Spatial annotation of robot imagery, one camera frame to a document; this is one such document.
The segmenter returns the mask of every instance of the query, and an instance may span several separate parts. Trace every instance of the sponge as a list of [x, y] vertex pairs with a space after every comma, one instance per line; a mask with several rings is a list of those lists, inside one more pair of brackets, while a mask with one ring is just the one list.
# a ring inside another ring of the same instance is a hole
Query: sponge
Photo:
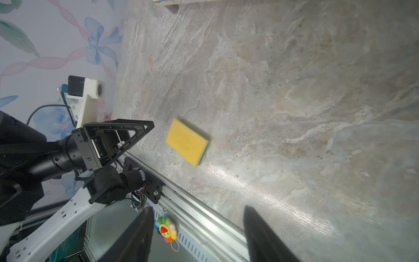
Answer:
[[170, 126], [166, 143], [191, 165], [197, 167], [207, 148], [208, 140], [175, 118]]

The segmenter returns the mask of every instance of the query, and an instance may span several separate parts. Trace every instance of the white plastic bracket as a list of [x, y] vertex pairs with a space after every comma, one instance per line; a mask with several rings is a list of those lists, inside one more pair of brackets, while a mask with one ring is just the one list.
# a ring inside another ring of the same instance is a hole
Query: white plastic bracket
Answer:
[[81, 224], [106, 206], [100, 203], [90, 204], [90, 197], [87, 188], [80, 188], [50, 219], [10, 248], [7, 262], [45, 261]]
[[105, 93], [105, 84], [96, 79], [85, 78], [83, 86], [83, 96], [67, 95], [75, 103], [69, 103], [73, 112], [74, 120], [77, 121], [76, 128], [84, 124], [97, 122], [98, 99]]

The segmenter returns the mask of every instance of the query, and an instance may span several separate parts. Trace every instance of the colorful flower plush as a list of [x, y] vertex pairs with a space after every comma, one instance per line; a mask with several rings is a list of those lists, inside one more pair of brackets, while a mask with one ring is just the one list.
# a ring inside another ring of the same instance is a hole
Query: colorful flower plush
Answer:
[[178, 238], [175, 224], [168, 218], [159, 217], [156, 221], [156, 229], [166, 243], [173, 243]]

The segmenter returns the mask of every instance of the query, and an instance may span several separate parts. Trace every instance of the wallpaper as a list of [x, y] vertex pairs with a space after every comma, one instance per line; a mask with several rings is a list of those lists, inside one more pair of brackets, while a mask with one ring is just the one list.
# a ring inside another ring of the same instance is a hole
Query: wallpaper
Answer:
[[[125, 0], [0, 0], [0, 110], [26, 122], [37, 107], [62, 104], [57, 87], [76, 75], [105, 83], [98, 120], [111, 120], [125, 5]], [[74, 128], [64, 107], [42, 108], [29, 125], [48, 141]], [[33, 208], [69, 199], [82, 185], [73, 173], [45, 181], [45, 196]]]

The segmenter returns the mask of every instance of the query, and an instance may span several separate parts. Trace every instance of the smiley face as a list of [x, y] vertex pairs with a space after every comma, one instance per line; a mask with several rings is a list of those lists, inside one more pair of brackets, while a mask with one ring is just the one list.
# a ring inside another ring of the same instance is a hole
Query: smiley face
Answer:
[[167, 239], [170, 238], [172, 235], [169, 227], [166, 226], [165, 224], [161, 224], [159, 230], [160, 230], [160, 234]]

